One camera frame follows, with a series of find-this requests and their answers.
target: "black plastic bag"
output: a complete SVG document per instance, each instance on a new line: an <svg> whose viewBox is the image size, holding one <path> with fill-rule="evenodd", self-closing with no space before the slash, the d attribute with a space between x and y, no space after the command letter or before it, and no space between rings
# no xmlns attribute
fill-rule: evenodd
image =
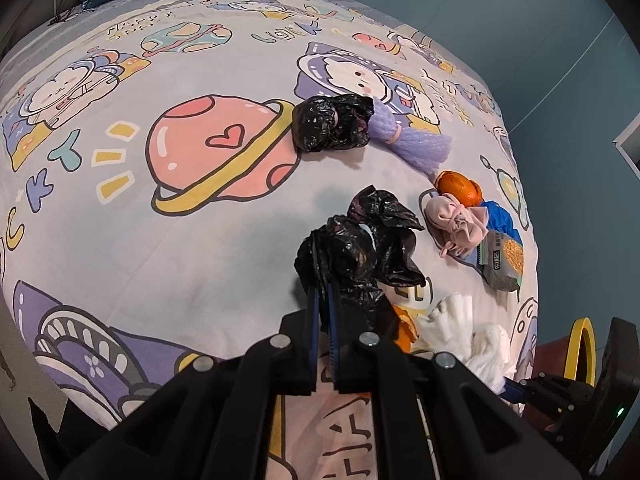
<svg viewBox="0 0 640 480"><path fill-rule="evenodd" d="M412 261L415 234L424 227L393 193L366 187L351 201L347 216L366 224L376 248L376 279L389 286L425 286L420 269Z"/></svg>
<svg viewBox="0 0 640 480"><path fill-rule="evenodd" d="M293 143L303 152L350 150L369 142L373 100L357 94L313 96L293 108Z"/></svg>
<svg viewBox="0 0 640 480"><path fill-rule="evenodd" d="M415 247L411 229L422 229L411 211L388 191L367 187L351 202L348 216L329 218L300 245L294 267L303 288L318 287L324 299L328 283L334 282L343 308L363 311L370 330L396 339L399 319L377 281L426 284L410 258ZM321 310L320 316L326 327L327 313Z"/></svg>

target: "gray snack package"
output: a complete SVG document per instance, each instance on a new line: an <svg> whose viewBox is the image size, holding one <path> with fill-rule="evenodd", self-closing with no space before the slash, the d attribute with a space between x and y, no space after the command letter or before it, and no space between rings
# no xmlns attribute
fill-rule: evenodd
<svg viewBox="0 0 640 480"><path fill-rule="evenodd" d="M496 290L519 290L524 270L522 246L505 233L489 229L480 243L479 263L486 282Z"/></svg>

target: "yellow rim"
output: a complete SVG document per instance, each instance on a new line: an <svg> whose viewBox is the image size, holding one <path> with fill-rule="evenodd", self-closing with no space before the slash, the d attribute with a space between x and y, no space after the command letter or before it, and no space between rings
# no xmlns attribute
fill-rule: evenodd
<svg viewBox="0 0 640 480"><path fill-rule="evenodd" d="M586 360L586 383L596 383L596 338L593 325L588 317L576 319L569 336L569 348L564 362L564 376L575 381L580 360L580 343L584 342L584 359Z"/></svg>

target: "silver bolt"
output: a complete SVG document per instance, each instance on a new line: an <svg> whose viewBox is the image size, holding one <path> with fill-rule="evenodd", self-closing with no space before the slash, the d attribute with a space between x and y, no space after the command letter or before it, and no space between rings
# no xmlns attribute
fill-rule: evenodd
<svg viewBox="0 0 640 480"><path fill-rule="evenodd" d="M286 334L276 334L269 339L269 343L274 348L286 348L291 344L291 338Z"/></svg>
<svg viewBox="0 0 640 480"><path fill-rule="evenodd" d="M440 352L436 355L436 364L448 370L449 368L453 368L456 365L456 358L453 357L449 352Z"/></svg>
<svg viewBox="0 0 640 480"><path fill-rule="evenodd" d="M375 346L380 342L380 336L375 332L363 332L358 336L358 341L364 346Z"/></svg>
<svg viewBox="0 0 640 480"><path fill-rule="evenodd" d="M208 372L213 368L214 364L216 364L216 362L213 360L213 358L209 357L208 355L201 355L193 361L193 368L197 372Z"/></svg>

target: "cartoon print bed sheet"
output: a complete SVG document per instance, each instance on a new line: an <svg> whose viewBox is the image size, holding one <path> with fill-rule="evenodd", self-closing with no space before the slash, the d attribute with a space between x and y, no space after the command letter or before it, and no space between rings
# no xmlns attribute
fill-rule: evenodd
<svg viewBox="0 0 640 480"><path fill-rule="evenodd" d="M385 290L411 317L471 294L511 334L516 378L530 374L537 249L500 109L424 35L344 0L118 0L22 40L0 84L4 297L46 373L105 426L198 355L277 332L303 302L300 242L364 187L423 218L433 184L391 152L295 150L292 108L315 94L374 96L450 135L442 168L510 211L519 294L486 286L473 257L440 258L428 230L427 287ZM369 398L328 377L278 400L268 478L376 477Z"/></svg>

